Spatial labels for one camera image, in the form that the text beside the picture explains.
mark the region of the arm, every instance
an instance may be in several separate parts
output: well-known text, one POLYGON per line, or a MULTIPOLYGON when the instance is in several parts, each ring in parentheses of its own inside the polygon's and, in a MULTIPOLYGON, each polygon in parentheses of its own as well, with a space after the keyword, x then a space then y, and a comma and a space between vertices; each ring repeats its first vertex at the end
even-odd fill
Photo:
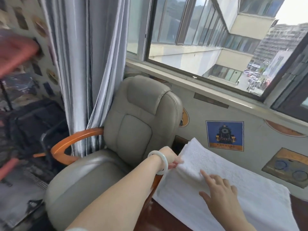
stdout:
POLYGON ((204 191, 199 195, 206 202, 210 212, 226 231, 256 231, 246 220, 237 200, 237 188, 231 186, 227 179, 218 175, 207 175, 200 170, 210 188, 210 196, 204 191))
MULTIPOLYGON (((170 167, 180 159, 169 148, 160 149, 170 167)), ((133 230, 144 201, 148 197, 154 177, 164 168, 158 155, 152 155, 141 162, 133 171, 114 184, 92 202, 68 227, 84 228, 88 231, 133 230)))

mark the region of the chair backrest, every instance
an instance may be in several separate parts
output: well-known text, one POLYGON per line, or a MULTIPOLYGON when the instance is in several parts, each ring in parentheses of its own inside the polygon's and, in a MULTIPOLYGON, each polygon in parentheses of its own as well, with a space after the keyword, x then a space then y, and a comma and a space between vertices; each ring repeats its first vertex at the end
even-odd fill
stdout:
POLYGON ((136 167, 149 152, 171 146, 183 112, 171 89, 138 75, 125 79, 104 123, 106 146, 136 167))

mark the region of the red cloth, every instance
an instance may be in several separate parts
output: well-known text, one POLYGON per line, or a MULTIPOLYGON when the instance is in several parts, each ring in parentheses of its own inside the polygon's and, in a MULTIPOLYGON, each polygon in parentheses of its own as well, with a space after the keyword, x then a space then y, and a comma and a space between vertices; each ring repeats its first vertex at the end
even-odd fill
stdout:
POLYGON ((32 39, 19 35, 0 41, 0 79, 35 55, 38 47, 32 39))

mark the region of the gray curtain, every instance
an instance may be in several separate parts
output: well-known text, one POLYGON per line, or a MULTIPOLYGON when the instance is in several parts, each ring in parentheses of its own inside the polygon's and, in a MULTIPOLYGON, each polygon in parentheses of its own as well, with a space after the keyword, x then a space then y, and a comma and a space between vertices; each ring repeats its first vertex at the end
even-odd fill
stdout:
MULTIPOLYGON (((41 0, 70 134, 103 126, 122 81, 129 0, 41 0)), ((102 148, 91 137, 73 146, 83 157, 102 148)))

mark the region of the orange wooden armrest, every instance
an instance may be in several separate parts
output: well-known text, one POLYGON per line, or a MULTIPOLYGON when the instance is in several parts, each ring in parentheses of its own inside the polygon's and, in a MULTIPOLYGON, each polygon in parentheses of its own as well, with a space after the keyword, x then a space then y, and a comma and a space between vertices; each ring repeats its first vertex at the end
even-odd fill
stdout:
POLYGON ((61 140, 55 146, 53 146, 52 149, 50 150, 51 154, 57 161, 63 164, 69 165, 79 159, 79 157, 77 156, 66 155, 64 153, 64 151, 69 146, 87 137, 103 135, 103 134, 104 134, 104 127, 92 128, 92 129, 76 132, 72 134, 71 136, 68 136, 67 138, 61 140))
POLYGON ((148 198, 145 200, 141 212, 149 205, 149 203, 152 199, 152 196, 153 196, 154 192, 156 191, 157 186, 158 186, 160 180, 162 179, 162 177, 163 177, 163 175, 156 175, 155 176, 153 184, 151 186, 150 194, 149 194, 148 198))

